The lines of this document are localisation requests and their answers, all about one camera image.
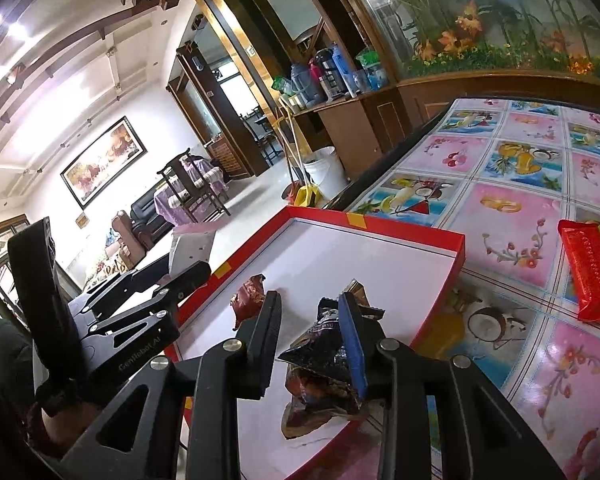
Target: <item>yellow tape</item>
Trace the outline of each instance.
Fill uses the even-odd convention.
[[[222,264],[220,267],[218,267],[216,269],[216,272],[214,272],[214,274],[215,274],[216,278],[218,280],[220,280],[230,270],[231,270],[231,265],[229,265],[229,262],[225,262],[224,264]]]
[[[349,220],[349,225],[353,225],[353,227],[366,229],[365,217],[361,214],[347,213],[347,220]]]

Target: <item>black leather sofa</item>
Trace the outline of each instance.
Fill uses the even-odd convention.
[[[155,211],[154,193],[162,184],[164,179],[160,179],[131,205],[129,216],[132,232],[147,250],[173,228],[173,224]]]

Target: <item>ceiling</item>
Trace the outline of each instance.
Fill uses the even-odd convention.
[[[132,6],[120,0],[33,0],[14,23],[0,15],[0,98],[18,66],[28,67],[58,41]],[[43,63],[0,101],[0,210],[21,205],[40,175],[91,120],[131,91],[166,81],[175,49],[187,39],[194,1],[153,9],[95,32]]]

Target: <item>white bucket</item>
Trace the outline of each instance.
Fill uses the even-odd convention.
[[[312,162],[306,162],[304,168],[311,176],[314,184],[318,186],[322,196],[327,200],[335,198],[339,192],[347,187],[344,168],[333,146],[327,146],[313,152],[308,160]]]

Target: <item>red snack package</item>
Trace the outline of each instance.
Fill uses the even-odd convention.
[[[580,321],[600,321],[600,231],[597,224],[558,222],[578,297]]]
[[[257,316],[264,303],[264,276],[256,274],[244,282],[238,292],[231,298],[231,306],[235,312],[235,327],[238,330],[240,323],[245,319]]]

